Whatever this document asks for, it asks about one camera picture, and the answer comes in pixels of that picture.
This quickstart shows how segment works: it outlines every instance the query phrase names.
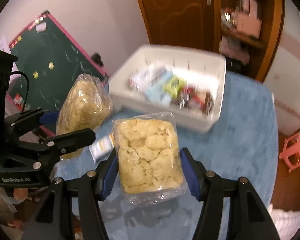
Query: green package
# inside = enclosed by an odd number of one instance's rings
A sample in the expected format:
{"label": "green package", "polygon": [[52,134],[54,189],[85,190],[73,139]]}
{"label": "green package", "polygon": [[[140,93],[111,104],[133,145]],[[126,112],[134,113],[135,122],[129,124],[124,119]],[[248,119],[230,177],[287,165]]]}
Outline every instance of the green package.
{"label": "green package", "polygon": [[176,99],[182,86],[186,84],[186,81],[177,77],[173,76],[170,81],[163,87],[163,90],[169,93],[172,99]]}

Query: pink box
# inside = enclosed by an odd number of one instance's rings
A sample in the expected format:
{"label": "pink box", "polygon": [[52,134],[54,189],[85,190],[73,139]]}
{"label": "pink box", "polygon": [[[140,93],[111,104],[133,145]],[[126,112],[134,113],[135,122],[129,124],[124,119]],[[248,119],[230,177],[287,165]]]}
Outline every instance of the pink box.
{"label": "pink box", "polygon": [[237,31],[258,39],[261,31],[261,20],[239,12]]}

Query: light blue package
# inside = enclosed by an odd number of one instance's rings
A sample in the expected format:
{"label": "light blue package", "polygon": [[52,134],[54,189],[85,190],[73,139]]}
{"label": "light blue package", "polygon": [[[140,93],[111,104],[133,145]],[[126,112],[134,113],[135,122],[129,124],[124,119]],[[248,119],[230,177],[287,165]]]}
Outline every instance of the light blue package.
{"label": "light blue package", "polygon": [[170,105],[172,98],[163,91],[162,87],[172,78],[172,74],[172,71],[167,71],[160,80],[147,88],[145,95],[151,102]]}

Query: blue tablecloth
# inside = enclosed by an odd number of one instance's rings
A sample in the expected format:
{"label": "blue tablecloth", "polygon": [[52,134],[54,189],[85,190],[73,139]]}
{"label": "blue tablecloth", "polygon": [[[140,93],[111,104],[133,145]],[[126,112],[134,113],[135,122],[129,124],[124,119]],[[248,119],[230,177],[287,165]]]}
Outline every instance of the blue tablecloth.
{"label": "blue tablecloth", "polygon": [[[105,122],[97,139],[111,131],[112,120],[140,113],[122,109]],[[272,196],[277,171],[278,128],[270,91],[261,83],[244,76],[226,73],[220,119],[206,134],[177,127],[179,147],[188,147],[195,160],[223,178],[247,177],[267,207]],[[80,157],[56,164],[56,176],[65,180],[94,170],[89,148]],[[100,209],[110,239],[190,240],[194,234],[202,203],[187,191],[172,200],[145,208],[128,204],[117,177],[111,195],[100,202]],[[219,239],[226,238],[229,200],[224,200]],[[79,215],[77,199],[73,213]]]}

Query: green board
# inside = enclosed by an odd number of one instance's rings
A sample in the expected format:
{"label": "green board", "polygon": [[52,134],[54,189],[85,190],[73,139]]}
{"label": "green board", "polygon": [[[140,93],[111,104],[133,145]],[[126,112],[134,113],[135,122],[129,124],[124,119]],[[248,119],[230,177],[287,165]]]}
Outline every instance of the green board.
{"label": "green board", "polygon": [[[104,80],[104,70],[95,64],[49,12],[31,22],[9,45],[18,57],[19,71],[29,80],[26,110],[41,107],[60,110],[76,78],[82,73]],[[21,109],[26,96],[24,77],[17,79],[9,95]],[[55,124],[45,125],[55,133]]]}

